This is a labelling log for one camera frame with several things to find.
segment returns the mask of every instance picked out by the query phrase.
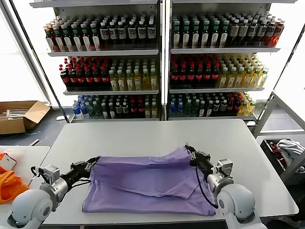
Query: lavender fabric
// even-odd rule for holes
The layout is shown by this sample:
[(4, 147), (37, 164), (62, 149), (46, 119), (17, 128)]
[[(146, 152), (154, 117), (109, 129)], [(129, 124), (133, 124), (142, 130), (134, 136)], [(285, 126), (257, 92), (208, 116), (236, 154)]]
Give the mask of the lavender fabric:
[[(91, 171), (83, 212), (188, 213), (215, 215), (200, 192), (185, 147), (166, 156), (101, 156)], [(214, 202), (200, 174), (206, 196)]]

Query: bottle label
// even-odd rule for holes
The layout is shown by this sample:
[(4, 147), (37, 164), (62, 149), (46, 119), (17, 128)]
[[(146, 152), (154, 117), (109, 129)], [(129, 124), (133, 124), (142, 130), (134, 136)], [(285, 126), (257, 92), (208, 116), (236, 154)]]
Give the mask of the bottle label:
[(145, 39), (147, 37), (146, 27), (144, 28), (138, 27), (138, 33), (140, 39)]
[(236, 79), (235, 87), (240, 87), (240, 83), (242, 82), (242, 77), (238, 77)]
[(73, 39), (74, 39), (74, 42), (76, 44), (77, 50), (81, 51), (81, 40), (80, 40), (80, 38), (79, 37), (74, 37)]
[(136, 28), (128, 28), (128, 35), (130, 39), (136, 39), (137, 38)]
[(219, 43), (219, 48), (223, 48), (223, 47), (224, 47), (225, 42), (226, 42), (226, 40), (227, 40), (227, 36), (228, 36), (227, 33), (221, 34), (220, 43)]
[(101, 36), (103, 40), (109, 40), (109, 30), (108, 29), (100, 29)]
[(195, 78), (196, 80), (202, 80), (202, 75), (196, 75)]
[(254, 36), (256, 35), (257, 27), (258, 27), (258, 26), (252, 26), (252, 25), (250, 25), (250, 26), (249, 26), (249, 29), (248, 29), (247, 36), (248, 36), (248, 37), (254, 37)]
[(156, 29), (154, 27), (148, 27), (147, 28), (147, 35), (149, 39), (156, 38)]
[(89, 37), (85, 36), (85, 37), (83, 37), (83, 40), (84, 40), (84, 43), (85, 43), (87, 51), (90, 51), (90, 40), (89, 40)]
[(234, 80), (235, 80), (234, 77), (231, 77), (231, 78), (229, 79), (228, 88), (233, 87), (233, 82), (234, 82)]
[(67, 45), (68, 50), (72, 52), (72, 51), (73, 51), (73, 47), (72, 47), (72, 43), (71, 43), (70, 38), (69, 38), (69, 37), (65, 37), (65, 38), (63, 38), (63, 39), (64, 39), (65, 42), (66, 42), (66, 45)]
[(156, 90), (157, 88), (157, 80), (156, 79), (151, 79), (152, 82), (152, 90)]
[(135, 84), (135, 90), (140, 91), (141, 90), (140, 80), (134, 80), (134, 84)]
[(61, 38), (60, 38), (60, 37), (57, 37), (57, 38), (55, 38), (55, 40), (56, 40), (56, 42), (57, 42), (57, 44), (58, 44), (58, 47), (59, 47), (60, 51), (61, 51), (61, 52), (64, 52), (64, 51), (65, 51), (65, 48), (64, 48), (64, 45), (63, 45), (63, 43), (62, 43)]
[(145, 118), (150, 118), (150, 117), (151, 117), (151, 112), (145, 111)]
[(210, 117), (211, 113), (212, 113), (212, 109), (208, 109), (208, 110), (206, 111), (206, 116), (207, 116), (207, 117)]
[(216, 75), (216, 74), (212, 74), (212, 79), (213, 80), (217, 80), (218, 79), (218, 74)]
[(110, 39), (111, 40), (118, 39), (118, 31), (117, 31), (117, 29), (116, 28), (109, 29), (109, 35), (110, 35)]
[(180, 34), (174, 34), (174, 36), (173, 36), (173, 48), (174, 49), (179, 48), (179, 39), (180, 39)]
[(187, 33), (183, 35), (183, 41), (182, 41), (182, 48), (183, 49), (187, 49), (188, 43), (189, 43), (189, 37), (190, 37), (190, 35), (187, 34)]
[(128, 85), (128, 91), (132, 91), (132, 80), (127, 80), (127, 85)]
[(239, 30), (238, 25), (237, 26), (231, 26), (230, 27), (230, 33), (229, 33), (230, 37), (236, 37), (237, 34), (238, 34), (238, 30)]
[(245, 37), (246, 34), (247, 34), (247, 31), (248, 31), (248, 28), (249, 28), (249, 26), (243, 26), (243, 25), (241, 25), (241, 26), (239, 27), (239, 30), (238, 30), (238, 36), (239, 36), (239, 37)]
[(112, 86), (112, 90), (116, 92), (118, 90), (117, 87), (116, 87), (116, 81), (111, 80), (110, 83), (111, 83), (111, 86)]
[(208, 34), (208, 33), (202, 34), (202, 38), (201, 38), (201, 48), (205, 48), (205, 47), (206, 47), (206, 44), (207, 44), (207, 41), (208, 41), (208, 37), (209, 37), (209, 34)]
[(114, 111), (110, 111), (110, 116), (111, 116), (112, 119), (115, 118), (115, 113), (114, 113)]
[(215, 48), (218, 39), (218, 33), (213, 33), (211, 40), (211, 48)]
[(270, 25), (268, 25), (267, 31), (266, 31), (266, 33), (265, 33), (265, 36), (266, 36), (266, 37), (272, 37), (274, 31), (275, 31), (275, 26), (270, 26)]
[(258, 29), (257, 29), (257, 32), (256, 32), (256, 35), (258, 37), (264, 37), (265, 33), (266, 33), (266, 30), (267, 30), (267, 26), (258, 26)]
[(198, 46), (198, 38), (199, 38), (199, 34), (194, 33), (193, 34), (193, 40), (192, 40), (192, 49), (197, 48), (197, 46)]
[(210, 76), (211, 76), (211, 75), (204, 74), (204, 75), (203, 75), (203, 79), (204, 79), (204, 80), (209, 80), (209, 79), (210, 79)]
[(157, 117), (157, 111), (152, 111), (152, 118), (156, 118)]
[(187, 75), (188, 80), (193, 80), (195, 78), (195, 75)]
[(96, 51), (100, 51), (101, 50), (101, 45), (100, 45), (100, 39), (98, 36), (93, 36), (93, 43), (94, 43), (94, 47), (96, 49)]
[(199, 111), (199, 117), (203, 117), (203, 114), (204, 114), (204, 109), (201, 109), (201, 110)]
[(106, 111), (103, 111), (103, 116), (104, 116), (104, 119), (107, 119), (108, 118), (108, 114)]
[(123, 40), (127, 38), (125, 28), (118, 28), (119, 39)]

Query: orange plastic bag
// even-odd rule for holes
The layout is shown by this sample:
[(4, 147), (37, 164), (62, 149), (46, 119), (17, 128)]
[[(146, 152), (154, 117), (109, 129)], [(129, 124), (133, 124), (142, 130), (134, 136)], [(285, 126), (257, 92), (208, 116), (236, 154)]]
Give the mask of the orange plastic bag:
[(29, 187), (15, 176), (14, 171), (8, 171), (0, 175), (0, 204), (13, 201), (20, 193)]

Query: metal shelf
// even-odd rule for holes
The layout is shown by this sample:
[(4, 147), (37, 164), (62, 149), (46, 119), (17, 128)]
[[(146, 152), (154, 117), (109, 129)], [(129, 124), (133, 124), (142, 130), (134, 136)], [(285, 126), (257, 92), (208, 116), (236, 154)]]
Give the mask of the metal shelf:
[(280, 48), (203, 48), (203, 49), (171, 49), (172, 54), (193, 53), (247, 53), (247, 52), (277, 52)]
[(200, 88), (200, 89), (170, 89), (171, 94), (179, 93), (211, 93), (211, 92), (249, 92), (249, 91), (262, 91), (264, 88)]
[(33, 8), (156, 4), (157, 0), (51, 0), (31, 2)]
[(157, 55), (158, 49), (146, 50), (105, 50), (86, 52), (49, 52), (49, 56), (130, 56), (130, 55)]
[(158, 94), (158, 90), (150, 90), (150, 91), (81, 91), (81, 92), (68, 92), (65, 91), (64, 95), (80, 95), (80, 94), (94, 94), (94, 95), (120, 95), (120, 94)]

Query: black cable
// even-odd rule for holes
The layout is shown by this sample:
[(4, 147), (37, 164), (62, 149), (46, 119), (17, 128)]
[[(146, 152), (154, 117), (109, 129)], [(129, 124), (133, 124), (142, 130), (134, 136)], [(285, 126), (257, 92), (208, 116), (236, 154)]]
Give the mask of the black cable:
[(199, 176), (198, 176), (198, 169), (197, 169), (197, 166), (196, 166), (196, 176), (197, 176), (197, 180), (198, 180), (198, 184), (199, 184), (200, 191), (201, 191), (202, 195), (204, 196), (205, 200), (208, 201), (208, 203), (209, 203), (212, 207), (218, 209), (218, 205), (217, 205), (217, 204), (211, 203), (210, 200), (206, 197), (205, 193), (203, 192), (203, 189), (202, 189), (202, 186), (201, 186), (201, 182), (200, 182), (200, 179), (199, 179)]

